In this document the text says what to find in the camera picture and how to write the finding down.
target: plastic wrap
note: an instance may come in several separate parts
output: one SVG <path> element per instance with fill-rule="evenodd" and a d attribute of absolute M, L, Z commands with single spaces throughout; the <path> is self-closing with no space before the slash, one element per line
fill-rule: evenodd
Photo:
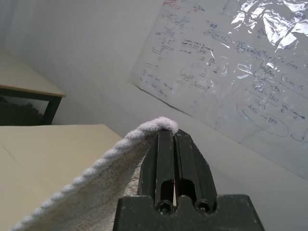
<path fill-rule="evenodd" d="M 130 80 L 308 179 L 307 1 L 166 0 Z"/>

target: handwritten equation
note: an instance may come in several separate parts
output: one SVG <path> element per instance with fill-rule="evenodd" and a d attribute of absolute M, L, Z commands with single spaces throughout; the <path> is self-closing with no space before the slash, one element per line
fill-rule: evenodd
<path fill-rule="evenodd" d="M 266 3 L 270 14 L 264 4 L 165 0 L 131 79 L 264 156 L 273 144 L 277 153 L 301 155 L 308 149 L 308 10 L 280 12 L 274 1 Z"/>

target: black table frame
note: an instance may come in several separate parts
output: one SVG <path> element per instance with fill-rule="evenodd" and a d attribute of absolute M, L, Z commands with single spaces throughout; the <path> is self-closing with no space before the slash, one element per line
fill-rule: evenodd
<path fill-rule="evenodd" d="M 26 92 L 22 90 L 11 90 L 11 89 L 4 89 L 4 88 L 0 88 L 0 95 L 18 97 L 18 98 L 24 98 L 24 99 L 48 101 L 48 105 L 46 107 L 46 110 L 45 110 L 45 113 L 44 113 L 44 116 L 43 116 L 43 119 L 40 125 L 51 125 L 52 120 L 57 112 L 57 109 L 62 99 L 61 96 L 53 96 L 53 95 L 46 95 L 42 93 L 33 93 L 33 92 Z"/>

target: plastic sheet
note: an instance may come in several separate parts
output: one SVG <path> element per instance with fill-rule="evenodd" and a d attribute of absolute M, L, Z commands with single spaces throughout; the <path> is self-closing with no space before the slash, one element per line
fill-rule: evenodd
<path fill-rule="evenodd" d="M 166 0 L 130 80 L 308 179 L 308 1 Z"/>

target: white wall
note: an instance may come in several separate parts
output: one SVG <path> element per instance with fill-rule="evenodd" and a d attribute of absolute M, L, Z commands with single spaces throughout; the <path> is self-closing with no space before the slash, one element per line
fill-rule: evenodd
<path fill-rule="evenodd" d="M 55 123 L 104 123 L 124 136 L 160 115 L 174 119 L 209 162 L 219 194 L 250 195 L 268 231 L 307 229 L 305 180 L 127 82 L 162 2 L 19 0 L 2 44 L 67 94 Z"/>
<path fill-rule="evenodd" d="M 0 44 L 5 42 L 16 8 L 16 0 L 0 0 Z"/>

